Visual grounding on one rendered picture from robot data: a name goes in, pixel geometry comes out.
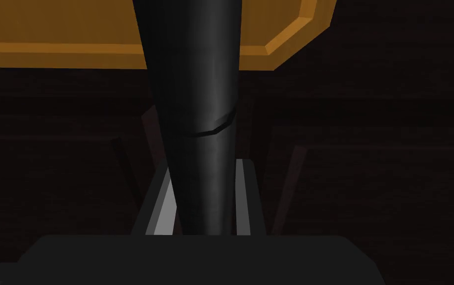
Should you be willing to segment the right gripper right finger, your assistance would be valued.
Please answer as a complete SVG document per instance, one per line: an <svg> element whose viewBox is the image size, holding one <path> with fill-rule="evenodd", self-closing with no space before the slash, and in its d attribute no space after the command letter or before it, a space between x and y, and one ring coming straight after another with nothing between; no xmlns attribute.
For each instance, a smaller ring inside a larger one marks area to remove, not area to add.
<svg viewBox="0 0 454 285"><path fill-rule="evenodd" d="M237 235L267 235L255 166L250 159L236 160L235 216Z"/></svg>

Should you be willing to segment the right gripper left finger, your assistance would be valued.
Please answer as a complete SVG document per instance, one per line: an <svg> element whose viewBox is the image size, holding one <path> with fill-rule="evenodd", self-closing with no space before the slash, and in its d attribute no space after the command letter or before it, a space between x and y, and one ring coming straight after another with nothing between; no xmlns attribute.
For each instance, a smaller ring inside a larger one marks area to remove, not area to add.
<svg viewBox="0 0 454 285"><path fill-rule="evenodd" d="M177 204L168 163L162 160L146 192L132 235L172 235L176 214Z"/></svg>

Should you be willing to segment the black bottle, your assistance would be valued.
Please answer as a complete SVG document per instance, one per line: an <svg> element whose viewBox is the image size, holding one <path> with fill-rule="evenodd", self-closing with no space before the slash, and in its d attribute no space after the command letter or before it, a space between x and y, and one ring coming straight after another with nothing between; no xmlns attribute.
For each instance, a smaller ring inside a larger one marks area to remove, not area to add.
<svg viewBox="0 0 454 285"><path fill-rule="evenodd" d="M184 235L229 235L242 0L132 0Z"/></svg>

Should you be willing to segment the orange table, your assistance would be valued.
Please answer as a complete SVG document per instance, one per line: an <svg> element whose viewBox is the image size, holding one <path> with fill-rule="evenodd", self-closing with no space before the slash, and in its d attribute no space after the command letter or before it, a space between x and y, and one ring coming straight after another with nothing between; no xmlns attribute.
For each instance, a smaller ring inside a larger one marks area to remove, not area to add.
<svg viewBox="0 0 454 285"><path fill-rule="evenodd" d="M243 0L239 68L274 70L337 0ZM145 69L132 0L0 0L0 68Z"/></svg>

